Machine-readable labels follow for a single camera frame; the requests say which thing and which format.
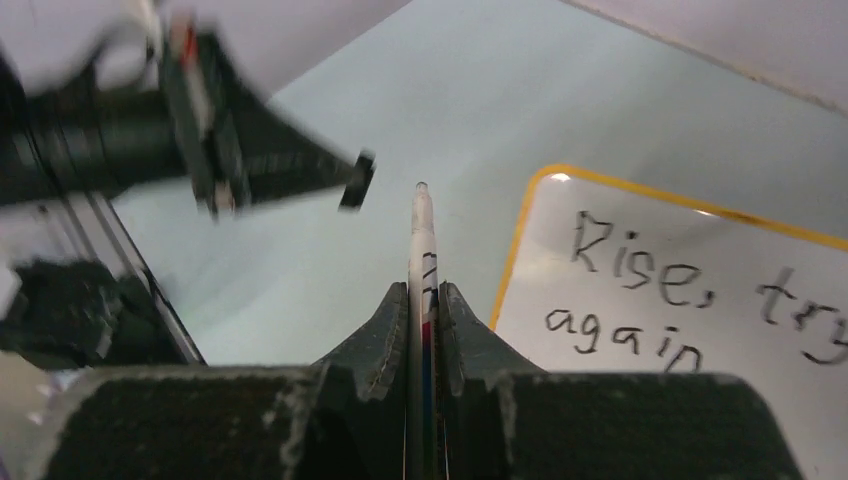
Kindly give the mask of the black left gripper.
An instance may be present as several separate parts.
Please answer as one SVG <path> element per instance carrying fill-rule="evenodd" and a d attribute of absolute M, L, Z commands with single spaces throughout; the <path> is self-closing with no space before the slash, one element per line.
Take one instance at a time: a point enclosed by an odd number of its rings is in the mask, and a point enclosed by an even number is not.
<path fill-rule="evenodd" d="M 212 215 L 345 190 L 355 162 L 272 112 L 236 73 L 217 35 L 195 20 L 167 27 L 158 80 L 193 195 Z"/>

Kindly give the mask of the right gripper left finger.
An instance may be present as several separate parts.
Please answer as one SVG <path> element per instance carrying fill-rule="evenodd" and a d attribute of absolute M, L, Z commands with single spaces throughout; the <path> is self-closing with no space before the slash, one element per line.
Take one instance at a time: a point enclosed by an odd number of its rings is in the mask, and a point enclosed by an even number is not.
<path fill-rule="evenodd" d="M 402 283 L 321 360 L 84 374 L 51 410 L 23 479 L 400 479 Z"/>

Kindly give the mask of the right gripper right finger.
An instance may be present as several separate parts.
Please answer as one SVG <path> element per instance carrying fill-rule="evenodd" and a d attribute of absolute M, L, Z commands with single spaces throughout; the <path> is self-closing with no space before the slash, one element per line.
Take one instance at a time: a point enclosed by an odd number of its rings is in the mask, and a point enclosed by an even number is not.
<path fill-rule="evenodd" d="M 439 289 L 453 479 L 798 479 L 763 398 L 724 374 L 549 373 Z"/>

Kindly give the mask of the black marker cap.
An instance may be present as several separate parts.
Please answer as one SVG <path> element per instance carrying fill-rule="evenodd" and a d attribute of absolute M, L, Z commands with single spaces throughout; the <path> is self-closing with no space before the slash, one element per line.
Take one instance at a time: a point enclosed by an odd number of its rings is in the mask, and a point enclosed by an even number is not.
<path fill-rule="evenodd" d="M 362 151 L 345 185 L 345 190 L 339 203 L 340 210 L 359 210 L 364 203 L 375 173 L 375 156 L 371 152 Z"/>

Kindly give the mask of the black whiteboard marker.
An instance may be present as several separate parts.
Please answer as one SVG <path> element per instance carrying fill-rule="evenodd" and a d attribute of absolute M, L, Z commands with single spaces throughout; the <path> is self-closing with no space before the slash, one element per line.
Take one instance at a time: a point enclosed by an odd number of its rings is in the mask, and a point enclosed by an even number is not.
<path fill-rule="evenodd" d="M 408 262 L 407 479 L 441 479 L 435 324 L 438 268 L 433 204 L 428 185 L 416 185 Z"/>

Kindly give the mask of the yellow framed whiteboard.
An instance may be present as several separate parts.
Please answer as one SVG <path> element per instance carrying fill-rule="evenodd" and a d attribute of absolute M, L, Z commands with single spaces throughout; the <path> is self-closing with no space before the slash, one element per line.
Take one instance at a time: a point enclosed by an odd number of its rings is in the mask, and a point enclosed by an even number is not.
<path fill-rule="evenodd" d="M 847 475 L 847 243 L 569 165 L 529 182 L 491 329 L 549 370 L 720 372 Z"/>

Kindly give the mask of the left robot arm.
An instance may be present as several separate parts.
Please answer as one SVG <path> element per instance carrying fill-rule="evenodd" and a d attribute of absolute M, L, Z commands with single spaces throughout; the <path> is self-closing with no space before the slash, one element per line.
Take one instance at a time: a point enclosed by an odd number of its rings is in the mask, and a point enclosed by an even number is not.
<path fill-rule="evenodd" d="M 1 348 L 42 370 L 203 360 L 113 207 L 130 188 L 185 179 L 212 216 L 334 188 L 357 209 L 374 175 L 371 154 L 346 159 L 266 107 L 191 18 L 147 35 L 155 88 L 100 88 L 98 60 L 130 28 L 38 93 L 1 65 L 1 236 L 22 278 L 1 298 Z"/>

